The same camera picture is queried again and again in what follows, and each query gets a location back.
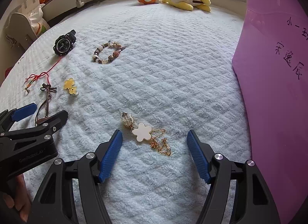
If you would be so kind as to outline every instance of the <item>finger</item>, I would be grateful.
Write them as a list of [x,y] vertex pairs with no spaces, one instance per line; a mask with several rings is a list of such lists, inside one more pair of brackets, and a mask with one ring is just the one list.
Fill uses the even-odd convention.
[[20,211],[29,200],[23,174],[16,177],[15,208]]
[[27,222],[27,220],[28,220],[30,208],[31,208],[31,203],[30,203],[30,200],[28,198],[28,201],[25,203],[25,205],[22,207],[22,209],[19,212],[19,216],[24,222]]
[[5,201],[8,208],[12,208],[14,206],[14,200],[8,194],[3,193],[3,200]]

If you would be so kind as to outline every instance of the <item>yellow hair clip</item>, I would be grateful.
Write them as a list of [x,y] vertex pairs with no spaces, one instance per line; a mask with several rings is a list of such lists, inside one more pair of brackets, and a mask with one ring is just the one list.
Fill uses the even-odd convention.
[[77,87],[74,85],[75,85],[74,79],[69,78],[68,80],[64,82],[63,88],[68,89],[70,92],[70,95],[79,95],[79,92],[77,91]]

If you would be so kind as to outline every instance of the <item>purple container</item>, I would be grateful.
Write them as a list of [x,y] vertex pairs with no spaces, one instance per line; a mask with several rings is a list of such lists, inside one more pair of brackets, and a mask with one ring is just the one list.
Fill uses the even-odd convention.
[[308,195],[308,18],[297,0],[248,0],[232,59],[252,158],[287,224]]

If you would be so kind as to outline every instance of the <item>white fluffy blanket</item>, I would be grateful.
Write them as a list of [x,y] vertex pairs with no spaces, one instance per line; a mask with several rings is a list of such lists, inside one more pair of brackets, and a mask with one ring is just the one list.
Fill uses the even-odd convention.
[[[208,186],[199,178],[186,144],[194,129],[203,142],[230,160],[250,157],[249,130],[237,78],[231,66],[243,20],[221,8],[211,13],[182,11],[167,4],[139,5],[136,0],[106,1],[89,7],[43,34],[25,52],[0,88],[0,112],[35,102],[46,77],[24,91],[24,78],[48,70],[57,60],[53,45],[75,29],[74,49],[50,72],[58,87],[50,114],[65,109],[67,124],[54,134],[59,157],[79,159],[108,141],[115,131],[124,141],[111,177],[101,186],[114,224],[192,224]],[[97,46],[116,40],[127,48],[109,65],[92,62]],[[101,53],[107,57],[106,49]],[[74,78],[79,95],[70,96],[64,81]],[[171,157],[137,143],[124,129],[126,111],[153,128],[166,128]],[[34,115],[13,129],[34,125]],[[52,161],[25,173],[31,197]],[[76,208],[85,223],[77,183]],[[235,184],[231,185],[230,197]],[[232,200],[223,223],[228,223]]]

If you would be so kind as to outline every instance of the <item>yellow stuffed toy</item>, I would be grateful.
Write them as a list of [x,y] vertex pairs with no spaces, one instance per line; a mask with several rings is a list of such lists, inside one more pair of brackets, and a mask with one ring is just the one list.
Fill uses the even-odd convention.
[[192,11],[194,7],[210,12],[210,0],[161,0],[162,3],[169,3],[171,6],[182,10]]

